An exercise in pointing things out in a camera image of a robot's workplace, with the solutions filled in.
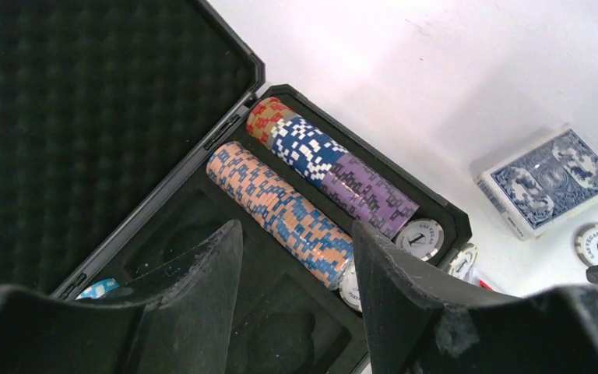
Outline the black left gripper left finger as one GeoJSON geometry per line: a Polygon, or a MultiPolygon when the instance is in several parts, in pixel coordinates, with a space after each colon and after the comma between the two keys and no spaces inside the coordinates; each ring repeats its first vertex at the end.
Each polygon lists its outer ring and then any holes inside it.
{"type": "Polygon", "coordinates": [[[239,221],[97,300],[0,285],[0,373],[223,373],[239,221]]]}

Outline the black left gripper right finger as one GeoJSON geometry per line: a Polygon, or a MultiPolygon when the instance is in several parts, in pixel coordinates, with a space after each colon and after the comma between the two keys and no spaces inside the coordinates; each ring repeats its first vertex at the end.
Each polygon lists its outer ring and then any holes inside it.
{"type": "Polygon", "coordinates": [[[374,373],[598,373],[598,285],[516,298],[456,279],[353,225],[374,373]]]}

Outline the blue playing card deck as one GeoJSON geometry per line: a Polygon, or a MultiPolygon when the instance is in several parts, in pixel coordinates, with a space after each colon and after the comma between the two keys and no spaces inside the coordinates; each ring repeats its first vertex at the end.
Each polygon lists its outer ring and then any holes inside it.
{"type": "Polygon", "coordinates": [[[567,126],[475,182],[514,236],[529,241],[598,204],[598,152],[567,126]]]}

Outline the white poker chip in case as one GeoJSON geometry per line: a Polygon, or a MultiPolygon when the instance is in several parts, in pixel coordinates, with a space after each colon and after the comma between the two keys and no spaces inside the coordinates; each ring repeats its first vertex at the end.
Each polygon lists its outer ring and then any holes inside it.
{"type": "Polygon", "coordinates": [[[409,222],[394,242],[404,252],[428,261],[438,254],[444,240],[444,230],[436,220],[421,218],[409,222]]]}

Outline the blue purple poker chip row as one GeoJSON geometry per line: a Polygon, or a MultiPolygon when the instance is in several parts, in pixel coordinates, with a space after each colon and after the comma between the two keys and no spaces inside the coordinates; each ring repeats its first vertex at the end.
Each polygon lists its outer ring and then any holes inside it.
{"type": "Polygon", "coordinates": [[[419,205],[277,97],[258,102],[248,133],[353,219],[393,239],[419,205]]]}

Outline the orange blue poker chip row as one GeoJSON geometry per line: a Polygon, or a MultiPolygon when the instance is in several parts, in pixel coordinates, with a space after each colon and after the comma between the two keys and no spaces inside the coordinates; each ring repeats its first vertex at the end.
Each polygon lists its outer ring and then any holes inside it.
{"type": "Polygon", "coordinates": [[[214,151],[206,173],[328,289],[339,287],[353,241],[307,197],[237,141],[214,151]]]}

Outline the black poker chip case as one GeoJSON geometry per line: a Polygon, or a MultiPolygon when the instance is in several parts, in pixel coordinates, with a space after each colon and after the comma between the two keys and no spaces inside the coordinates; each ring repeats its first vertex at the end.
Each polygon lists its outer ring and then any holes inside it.
{"type": "Polygon", "coordinates": [[[0,1],[0,284],[60,299],[113,277],[150,280],[229,220],[243,261],[227,373],[348,373],[364,321],[211,182],[236,140],[344,231],[352,218],[246,132],[277,97],[415,201],[444,231],[440,265],[469,241],[466,213],[292,86],[205,1],[0,1]]]}

